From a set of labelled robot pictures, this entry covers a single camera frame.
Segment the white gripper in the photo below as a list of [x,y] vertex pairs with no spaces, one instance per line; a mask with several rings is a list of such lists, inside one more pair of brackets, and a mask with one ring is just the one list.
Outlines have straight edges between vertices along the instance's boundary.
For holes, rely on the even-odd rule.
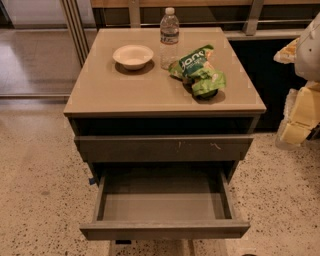
[[295,62],[295,73],[308,80],[304,87],[288,94],[280,131],[282,142],[299,145],[320,123],[320,13],[299,40],[296,38],[279,50],[273,60],[282,64]]

